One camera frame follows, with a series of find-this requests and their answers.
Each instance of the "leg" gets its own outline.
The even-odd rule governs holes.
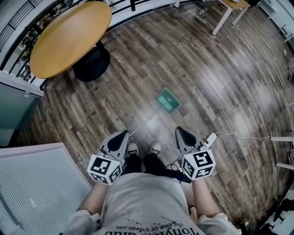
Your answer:
[[[239,15],[237,16],[237,18],[234,20],[234,22],[232,23],[232,25],[235,25],[238,20],[242,17],[242,15],[246,12],[246,10],[248,9],[248,7],[244,8],[241,10],[241,12],[239,13]]]
[[[141,172],[142,159],[138,157],[138,153],[138,146],[134,143],[130,143],[128,146],[129,156],[125,158],[124,165],[126,167],[124,168],[122,175]]]
[[[229,17],[231,12],[232,12],[232,8],[228,8],[228,10],[225,12],[224,16],[222,17],[222,19],[220,20],[220,22],[218,23],[218,25],[215,27],[214,31],[212,32],[213,35],[216,35],[216,33],[220,30],[221,26],[224,24],[224,22]]]
[[[159,143],[154,143],[151,146],[149,154],[143,159],[147,174],[157,176],[167,176],[166,167],[163,162],[158,158],[161,146]]]

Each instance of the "white cube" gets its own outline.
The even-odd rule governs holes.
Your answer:
[[[183,156],[182,169],[191,180],[211,175],[215,168],[215,158],[211,149],[185,154]]]
[[[119,161],[93,154],[87,171],[93,180],[106,185],[112,185],[112,183],[121,175],[122,168]]]

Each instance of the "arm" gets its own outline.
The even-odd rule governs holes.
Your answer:
[[[96,213],[101,214],[108,188],[108,185],[96,183],[77,211],[87,210],[92,215]]]
[[[194,203],[198,218],[200,218],[200,216],[202,215],[212,218],[221,212],[216,202],[212,198],[207,184],[203,178],[193,180],[192,187],[194,192]]]

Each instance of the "desk leg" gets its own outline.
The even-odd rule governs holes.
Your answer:
[[[232,25],[237,24],[238,20],[242,17],[242,15],[246,12],[246,10],[248,9],[248,7],[244,8],[243,10],[241,10],[240,14],[237,16],[237,18],[234,20],[234,22],[232,23]]]
[[[225,12],[224,16],[222,17],[222,19],[220,20],[220,22],[218,23],[218,25],[215,27],[214,31],[212,32],[213,35],[216,35],[216,33],[220,30],[220,28],[222,27],[226,19],[231,14],[232,10],[233,10],[232,8],[228,8],[228,10]]]

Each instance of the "round wooden table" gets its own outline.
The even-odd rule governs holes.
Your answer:
[[[86,2],[54,19],[34,45],[30,58],[33,75],[51,78],[71,66],[80,80],[93,80],[85,78],[89,73],[103,73],[109,65],[110,55],[99,40],[108,28],[111,16],[107,4]]]

